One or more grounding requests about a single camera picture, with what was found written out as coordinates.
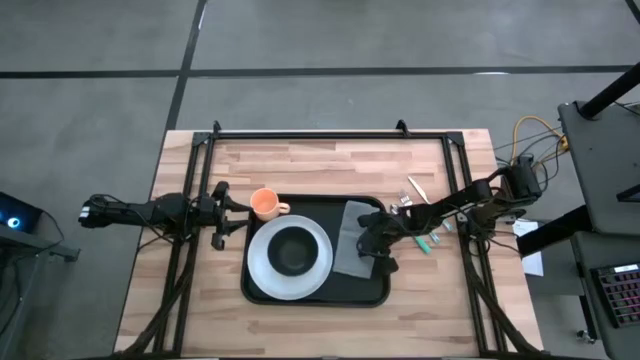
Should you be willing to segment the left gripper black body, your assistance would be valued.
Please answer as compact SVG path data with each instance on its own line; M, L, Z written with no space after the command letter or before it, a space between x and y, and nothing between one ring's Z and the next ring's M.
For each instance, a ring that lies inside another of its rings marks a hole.
M216 228L211 240L211 246L215 250L225 249L224 237L231 233L227 216L230 205L229 183L226 181L218 182L210 195L205 194L198 201L197 224Z

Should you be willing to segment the dark grey equipment cart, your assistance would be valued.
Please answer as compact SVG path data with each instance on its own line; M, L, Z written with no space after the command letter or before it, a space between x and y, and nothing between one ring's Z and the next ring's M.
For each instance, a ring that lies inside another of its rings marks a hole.
M618 199L640 185L640 116L611 106L587 120L576 103L558 113L594 230L640 236L640 201Z

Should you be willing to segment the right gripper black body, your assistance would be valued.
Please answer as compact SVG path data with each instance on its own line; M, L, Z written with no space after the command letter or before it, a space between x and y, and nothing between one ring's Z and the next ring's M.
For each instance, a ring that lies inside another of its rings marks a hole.
M380 272L391 275L399 269L391 256L391 247L406 236L404 222L399 215L378 212L372 215L372 252L380 260Z

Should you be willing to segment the grey side table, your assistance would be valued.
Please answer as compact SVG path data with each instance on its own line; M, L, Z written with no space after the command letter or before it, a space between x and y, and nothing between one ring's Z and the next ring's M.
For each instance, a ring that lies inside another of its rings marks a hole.
M640 325L624 328L612 326L590 273L595 268L640 263L640 241L629 237L577 232L571 237L571 245L583 288L580 302L587 323L586 330L603 344L611 360L640 360Z

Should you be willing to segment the black plastic serving tray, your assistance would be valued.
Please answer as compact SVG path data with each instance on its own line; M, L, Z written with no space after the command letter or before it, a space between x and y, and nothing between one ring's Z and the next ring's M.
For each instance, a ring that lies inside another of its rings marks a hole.
M281 199L293 207L295 215L318 223L333 246L338 245L339 228L348 202L367 204L374 211L384 209L383 203L372 196L284 194ZM281 300L259 288L250 274L248 254L249 251L245 250L240 289L244 297L254 304L371 308L384 303L390 293L391 277L380 272L380 262L376 260L369 279L330 271L327 279L313 293L296 300Z

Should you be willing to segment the white round plate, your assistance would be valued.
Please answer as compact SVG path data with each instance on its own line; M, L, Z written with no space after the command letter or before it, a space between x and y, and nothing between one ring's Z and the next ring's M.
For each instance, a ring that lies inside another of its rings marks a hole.
M270 265L267 247L273 235L285 228L297 226L308 230L318 244L318 257L314 266L305 274L288 277L276 272ZM281 300L296 300L319 288L327 279L333 265L333 246L327 233L315 221L299 216L279 216L260 227L248 247L250 274L259 288Z

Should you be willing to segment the orange plastic mug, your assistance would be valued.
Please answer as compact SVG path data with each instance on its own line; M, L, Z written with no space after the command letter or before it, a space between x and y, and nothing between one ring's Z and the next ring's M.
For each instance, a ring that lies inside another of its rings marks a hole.
M250 197L250 207L256 217L263 222L269 222L291 211L290 205L282 203L278 194L270 188L256 190Z

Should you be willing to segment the grey napkin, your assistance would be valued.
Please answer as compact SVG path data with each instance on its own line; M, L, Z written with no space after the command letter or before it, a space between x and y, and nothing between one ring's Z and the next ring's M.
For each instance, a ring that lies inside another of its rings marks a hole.
M355 278L370 279L374 259L369 256L359 256L357 242L365 229L359 225L358 217L369 215L378 211L378 208L369 204L348 201L344 208L336 253L332 270L335 273L348 275Z

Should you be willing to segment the black cart base beam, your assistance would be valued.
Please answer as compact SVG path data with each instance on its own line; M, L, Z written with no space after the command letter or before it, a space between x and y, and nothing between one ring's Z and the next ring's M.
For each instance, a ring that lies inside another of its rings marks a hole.
M570 238L579 231L591 231L591 219L585 205L582 205L543 226L517 237L521 257L529 256L557 242Z

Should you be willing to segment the grey metal stand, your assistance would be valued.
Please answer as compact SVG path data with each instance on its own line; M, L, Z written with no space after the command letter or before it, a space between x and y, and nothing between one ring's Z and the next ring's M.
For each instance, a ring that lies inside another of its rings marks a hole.
M12 360L50 255L75 262L78 248L0 226L0 360Z

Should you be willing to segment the black round bowl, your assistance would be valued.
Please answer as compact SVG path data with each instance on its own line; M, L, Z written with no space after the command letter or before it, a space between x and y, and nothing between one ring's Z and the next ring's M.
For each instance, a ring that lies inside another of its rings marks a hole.
M318 251L314 236L308 230L297 226L277 231L267 247L271 267L288 277L308 272L316 262Z

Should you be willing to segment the silver spoon green handle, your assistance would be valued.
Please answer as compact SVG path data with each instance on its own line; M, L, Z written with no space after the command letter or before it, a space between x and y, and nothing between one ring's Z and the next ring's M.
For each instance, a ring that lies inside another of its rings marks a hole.
M392 214L397 215L398 209L399 207L396 204L390 205L390 212ZM429 255L431 253L431 248L422 237L413 237L413 239L416 245L422 250L424 254Z

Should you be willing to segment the black aluminium rig frame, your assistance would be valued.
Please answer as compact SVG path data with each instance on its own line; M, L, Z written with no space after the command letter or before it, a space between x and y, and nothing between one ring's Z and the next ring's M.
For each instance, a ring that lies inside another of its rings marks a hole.
M415 178L431 200L496 167L484 129L224 130L195 156L195 172L212 159L209 180L226 181L247 203L268 187L290 194L370 195L385 204ZM400 269L388 299L375 308L265 306L241 292L245 234L211 247L201 233L178 354L183 357L465 357L479 352L460 243L449 231L430 254L411 241L395 246Z

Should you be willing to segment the black metal pole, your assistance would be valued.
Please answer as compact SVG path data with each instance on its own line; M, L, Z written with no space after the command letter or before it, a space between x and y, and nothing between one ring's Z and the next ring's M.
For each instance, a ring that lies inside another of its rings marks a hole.
M581 105L578 111L583 118L591 120L638 84L640 84L640 62L636 63L591 100Z

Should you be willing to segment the computer case blue light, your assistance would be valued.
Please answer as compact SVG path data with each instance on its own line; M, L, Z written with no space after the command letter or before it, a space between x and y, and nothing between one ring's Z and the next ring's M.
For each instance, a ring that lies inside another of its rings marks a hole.
M0 225L11 230L32 234L43 210L0 192Z

